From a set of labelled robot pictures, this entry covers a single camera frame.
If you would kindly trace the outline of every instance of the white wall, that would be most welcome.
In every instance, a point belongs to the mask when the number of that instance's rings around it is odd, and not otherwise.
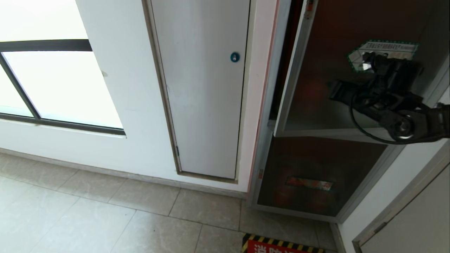
[[[446,83],[449,82],[448,74],[443,78]],[[448,88],[440,101],[450,103]],[[445,141],[407,145],[402,150],[358,207],[344,223],[338,225],[347,253],[355,252],[352,240],[416,177]]]
[[[141,0],[77,0],[125,137],[0,120],[0,148],[141,175],[246,192],[275,4],[256,5],[238,184],[176,173]]]

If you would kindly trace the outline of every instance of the window frame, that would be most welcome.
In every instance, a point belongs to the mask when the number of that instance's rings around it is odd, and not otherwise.
[[[37,125],[46,125],[53,127],[64,127],[70,129],[107,133],[114,135],[125,135],[125,131],[121,128],[96,126],[83,123],[59,121],[52,119],[44,119],[40,116],[36,107],[21,86],[5,57],[4,52],[20,52],[20,51],[88,51],[92,52],[88,39],[70,39],[70,40],[39,40],[39,41],[3,41],[0,42],[0,65],[9,77],[11,83],[19,93],[20,97],[28,107],[33,117],[1,113],[0,119],[27,122]]]

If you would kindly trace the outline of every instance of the floor tile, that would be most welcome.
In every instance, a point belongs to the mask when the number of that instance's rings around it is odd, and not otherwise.
[[[32,253],[109,253],[135,210],[79,199]]]
[[[109,203],[168,215],[180,189],[137,180],[126,180]]]
[[[240,199],[181,189],[169,216],[238,230]]]
[[[0,212],[31,187],[30,184],[0,176]]]
[[[123,177],[79,170],[58,191],[108,202],[125,180]]]
[[[112,253],[194,253],[201,226],[137,211]]]
[[[240,253],[243,233],[203,225],[195,253]]]
[[[56,190],[76,172],[77,169],[38,162],[17,180]]]
[[[0,214],[0,253],[29,253],[77,199],[31,187]]]
[[[242,232],[273,239],[319,246],[313,220],[252,210],[246,207],[244,201],[239,229]]]
[[[37,161],[8,154],[0,154],[0,176],[17,178],[35,165]]]
[[[324,221],[314,221],[314,225],[320,248],[337,250],[330,224]]]

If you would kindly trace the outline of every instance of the blue keyhole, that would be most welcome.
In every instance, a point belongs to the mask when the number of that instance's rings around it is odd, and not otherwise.
[[[231,59],[232,62],[236,63],[236,62],[239,61],[241,56],[239,55],[238,52],[234,52],[234,53],[231,54],[231,56],[229,58]]]

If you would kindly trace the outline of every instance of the yellow and black stripe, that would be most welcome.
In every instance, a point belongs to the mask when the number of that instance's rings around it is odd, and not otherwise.
[[[326,253],[326,251],[321,248],[315,248],[315,247],[310,247],[310,246],[306,246],[306,245],[285,242],[285,241],[281,241],[281,240],[271,239],[268,237],[252,235],[252,234],[244,234],[244,237],[242,238],[242,253],[247,253],[247,247],[248,247],[249,240],[263,242],[263,243],[272,244],[272,245],[278,245],[278,246],[285,247],[285,248],[293,248],[296,250],[303,250],[303,251],[306,251],[309,253]]]

